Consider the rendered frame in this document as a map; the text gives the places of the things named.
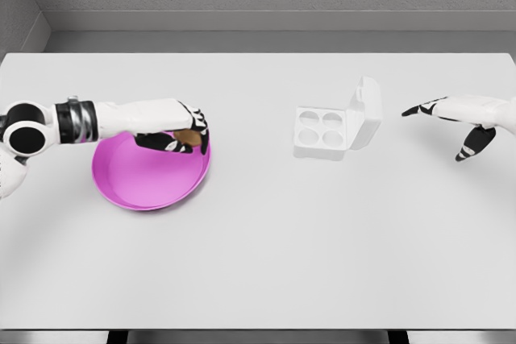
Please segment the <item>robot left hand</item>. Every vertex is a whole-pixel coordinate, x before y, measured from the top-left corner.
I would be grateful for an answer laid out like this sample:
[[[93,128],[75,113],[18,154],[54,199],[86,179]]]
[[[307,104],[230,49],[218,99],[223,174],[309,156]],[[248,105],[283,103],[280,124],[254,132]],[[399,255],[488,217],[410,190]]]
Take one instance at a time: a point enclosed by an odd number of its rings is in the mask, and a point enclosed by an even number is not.
[[[191,154],[194,146],[177,139],[169,132],[190,130],[200,135],[200,150],[206,154],[210,133],[206,117],[200,109],[173,98],[136,103],[127,130],[140,147],[156,151]]]

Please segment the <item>white egg box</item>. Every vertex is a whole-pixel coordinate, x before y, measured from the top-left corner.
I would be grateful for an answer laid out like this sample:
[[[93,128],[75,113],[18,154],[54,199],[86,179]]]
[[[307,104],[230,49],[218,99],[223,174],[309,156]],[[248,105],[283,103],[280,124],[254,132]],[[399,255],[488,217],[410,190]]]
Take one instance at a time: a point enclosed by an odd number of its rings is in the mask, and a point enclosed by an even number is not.
[[[381,88],[363,76],[344,110],[299,106],[293,129],[293,155],[340,161],[347,151],[369,145],[383,120]]]

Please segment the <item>pink round bowl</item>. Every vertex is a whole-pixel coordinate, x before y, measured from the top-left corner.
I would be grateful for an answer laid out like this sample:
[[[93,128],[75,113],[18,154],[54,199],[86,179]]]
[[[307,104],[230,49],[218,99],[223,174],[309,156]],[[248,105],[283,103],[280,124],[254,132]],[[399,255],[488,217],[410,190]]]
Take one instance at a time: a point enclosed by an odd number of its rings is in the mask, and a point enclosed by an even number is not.
[[[178,203],[204,180],[211,150],[202,154],[157,151],[140,147],[129,133],[103,139],[92,159],[93,181],[111,203],[149,211]]]

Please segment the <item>brown egg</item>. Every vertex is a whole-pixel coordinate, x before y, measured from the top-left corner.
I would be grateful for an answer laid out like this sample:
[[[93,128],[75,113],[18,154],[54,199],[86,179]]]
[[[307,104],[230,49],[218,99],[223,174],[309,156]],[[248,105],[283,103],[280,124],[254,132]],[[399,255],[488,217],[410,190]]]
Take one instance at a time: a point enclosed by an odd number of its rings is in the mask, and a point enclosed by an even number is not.
[[[199,147],[202,145],[202,135],[198,131],[193,130],[181,130],[174,131],[173,137],[186,145],[191,147]]]

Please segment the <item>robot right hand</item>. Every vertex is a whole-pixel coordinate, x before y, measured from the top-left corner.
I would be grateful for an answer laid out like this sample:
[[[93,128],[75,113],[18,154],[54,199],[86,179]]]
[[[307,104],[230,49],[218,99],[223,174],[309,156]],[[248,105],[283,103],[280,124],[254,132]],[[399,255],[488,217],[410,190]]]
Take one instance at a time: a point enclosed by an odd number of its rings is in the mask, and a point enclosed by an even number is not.
[[[465,95],[442,97],[412,106],[402,112],[402,117],[426,114],[451,122],[466,122],[473,125],[455,157],[461,162],[481,153],[495,138],[496,110],[504,104],[493,97]]]

